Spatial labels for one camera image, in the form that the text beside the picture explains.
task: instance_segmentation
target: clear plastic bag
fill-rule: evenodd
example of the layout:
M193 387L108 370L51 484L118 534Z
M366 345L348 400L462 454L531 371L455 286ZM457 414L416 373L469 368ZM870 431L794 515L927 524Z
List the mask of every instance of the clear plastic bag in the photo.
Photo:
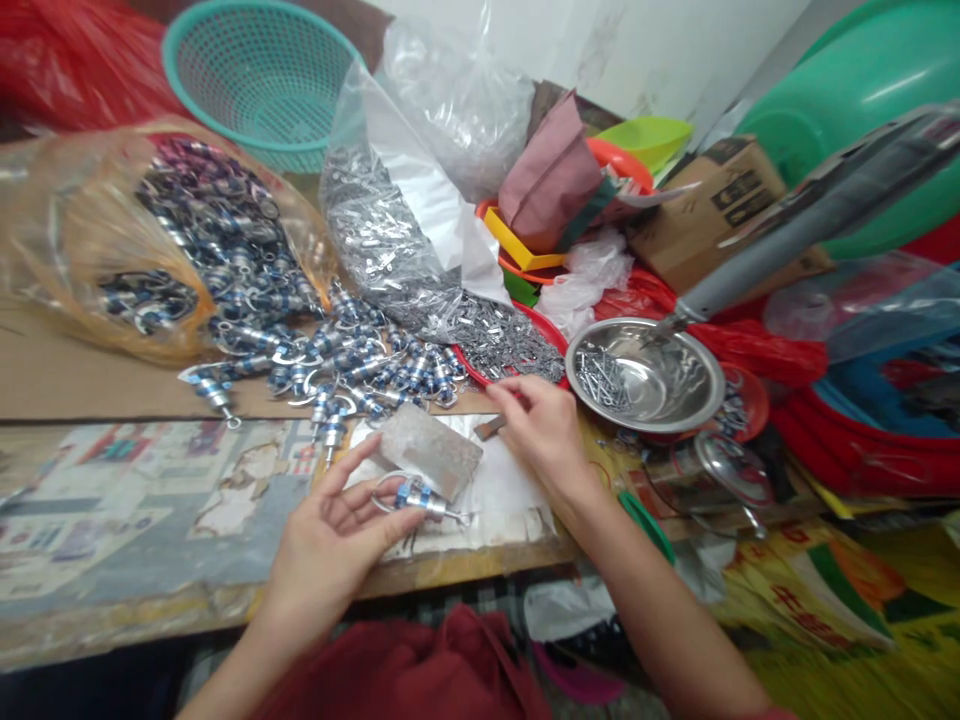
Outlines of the clear plastic bag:
M156 156L154 138L169 135L217 147L269 188L287 242L329 305L335 269L319 214L281 178L222 138L175 117L103 132L17 143L0 152L0 288L45 310L59 329L81 339L166 365L183 365L213 346L206 323L215 306L186 255L137 199ZM104 283L123 273L163 271L192 294L173 327L142 334L107 311Z
M593 306L608 289L626 290L633 256L626 252L627 241L610 227L596 240L579 243L567 255L570 270L553 285L540 291L537 312L550 320L569 340L595 320Z
M340 93L320 204L360 296L420 337L456 342L463 290L510 304L496 239L360 63Z
M826 343L831 363L960 329L960 273L893 251L837 263L829 275L778 290L767 330Z
M496 197L527 143L533 81L490 50L490 5L479 37L456 42L426 22L395 20L377 78L468 202Z

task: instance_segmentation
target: hand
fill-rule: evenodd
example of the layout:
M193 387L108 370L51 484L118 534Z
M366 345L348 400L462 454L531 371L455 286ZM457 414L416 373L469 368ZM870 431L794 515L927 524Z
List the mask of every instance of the hand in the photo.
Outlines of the hand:
M291 656L329 634L377 561L426 517L417 508L377 509L375 480L343 489L379 444L378 433L353 448L287 520L253 624Z
M583 450L576 398L536 375L501 380L487 394L507 418L501 433L533 466L551 506L566 519L566 505L584 489L600 487Z

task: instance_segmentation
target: teal plastic basket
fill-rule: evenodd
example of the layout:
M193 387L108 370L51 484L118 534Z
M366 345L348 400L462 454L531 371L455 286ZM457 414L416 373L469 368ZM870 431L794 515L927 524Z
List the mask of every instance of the teal plastic basket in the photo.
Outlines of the teal plastic basket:
M308 10L208 0L163 39L173 91L200 122L277 170L323 169L337 98L356 48Z

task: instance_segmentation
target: left hand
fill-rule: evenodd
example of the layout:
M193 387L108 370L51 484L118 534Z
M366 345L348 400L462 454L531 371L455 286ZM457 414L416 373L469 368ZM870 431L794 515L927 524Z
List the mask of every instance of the left hand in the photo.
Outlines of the left hand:
M381 556L426 517L418 508L377 509L376 480L343 489L379 444L378 433L350 450L287 520L252 624L291 656L330 633Z

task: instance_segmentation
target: red clothing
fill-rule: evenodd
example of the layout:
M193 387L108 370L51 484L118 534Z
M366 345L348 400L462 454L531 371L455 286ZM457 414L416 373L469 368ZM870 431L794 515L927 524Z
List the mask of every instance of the red clothing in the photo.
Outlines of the red clothing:
M458 605L439 630L404 621L357 623L306 661L261 718L551 717L503 613Z

